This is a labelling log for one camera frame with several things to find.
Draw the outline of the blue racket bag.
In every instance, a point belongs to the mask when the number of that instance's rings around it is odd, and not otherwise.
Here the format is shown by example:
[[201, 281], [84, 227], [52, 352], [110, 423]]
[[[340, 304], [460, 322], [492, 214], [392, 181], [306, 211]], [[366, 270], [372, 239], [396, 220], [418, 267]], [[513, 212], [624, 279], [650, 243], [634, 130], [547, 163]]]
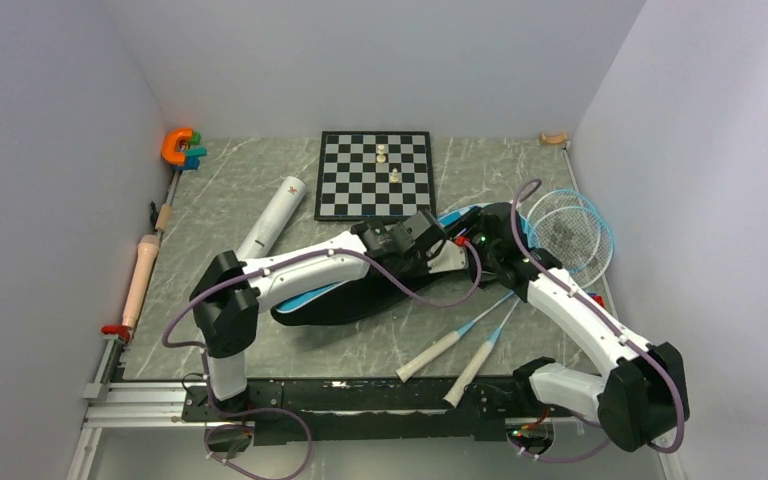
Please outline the blue racket bag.
[[[439, 222], [454, 236], [465, 235], [481, 256], [480, 289], [497, 284], [498, 275], [489, 264], [490, 244], [497, 236], [499, 247], [512, 250], [512, 232], [507, 222], [508, 202], [479, 203], [442, 215]], [[270, 310], [273, 319], [285, 326], [334, 326], [365, 320], [406, 300], [408, 296], [375, 269], [357, 281], [323, 286], [286, 300]]]

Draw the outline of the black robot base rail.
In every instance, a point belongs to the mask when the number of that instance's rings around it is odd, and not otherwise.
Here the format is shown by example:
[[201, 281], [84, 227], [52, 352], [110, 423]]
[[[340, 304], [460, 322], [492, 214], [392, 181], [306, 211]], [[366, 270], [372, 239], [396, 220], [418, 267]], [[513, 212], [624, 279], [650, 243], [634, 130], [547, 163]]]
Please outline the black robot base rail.
[[444, 399], [451, 376], [255, 378], [243, 401], [210, 407], [207, 390], [185, 389], [185, 423], [244, 421], [257, 446], [291, 441], [471, 438], [503, 441], [509, 431], [531, 423], [557, 426], [572, 414], [560, 406], [525, 399], [510, 376], [479, 376], [457, 406]]

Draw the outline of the white shuttlecock tube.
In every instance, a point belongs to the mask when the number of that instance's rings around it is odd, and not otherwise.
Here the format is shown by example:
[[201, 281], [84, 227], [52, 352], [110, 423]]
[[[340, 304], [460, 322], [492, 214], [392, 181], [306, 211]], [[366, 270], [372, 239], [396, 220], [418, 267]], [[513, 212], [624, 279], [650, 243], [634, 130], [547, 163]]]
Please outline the white shuttlecock tube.
[[235, 250], [238, 259], [266, 257], [305, 196], [307, 187], [299, 178], [286, 177], [250, 231]]

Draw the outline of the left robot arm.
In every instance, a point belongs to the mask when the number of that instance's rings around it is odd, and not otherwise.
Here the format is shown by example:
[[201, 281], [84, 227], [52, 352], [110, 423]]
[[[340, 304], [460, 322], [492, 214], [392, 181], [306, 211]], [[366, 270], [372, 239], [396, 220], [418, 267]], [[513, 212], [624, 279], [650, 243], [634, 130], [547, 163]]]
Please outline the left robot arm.
[[409, 297], [405, 279], [429, 273], [434, 261], [454, 257], [454, 269], [472, 268], [481, 278], [476, 248], [457, 241], [427, 211], [385, 225], [368, 220], [337, 236], [282, 255], [241, 260], [226, 251], [211, 263], [193, 290], [189, 309], [204, 339], [208, 407], [224, 420], [247, 406], [245, 352], [261, 314], [309, 291], [363, 281], [377, 273]]

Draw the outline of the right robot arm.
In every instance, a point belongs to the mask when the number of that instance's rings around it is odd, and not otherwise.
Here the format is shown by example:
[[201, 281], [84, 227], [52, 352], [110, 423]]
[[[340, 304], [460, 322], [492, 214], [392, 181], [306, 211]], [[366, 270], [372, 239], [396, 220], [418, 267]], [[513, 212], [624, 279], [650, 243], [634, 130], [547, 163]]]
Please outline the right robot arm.
[[548, 357], [532, 360], [512, 374], [515, 409], [534, 415], [557, 406], [577, 413], [628, 452], [673, 433], [664, 450], [676, 451], [690, 416], [681, 353], [634, 333], [582, 291], [551, 253], [527, 246], [513, 205], [493, 203], [476, 214], [467, 237], [484, 271], [559, 326], [597, 369], [585, 374]]

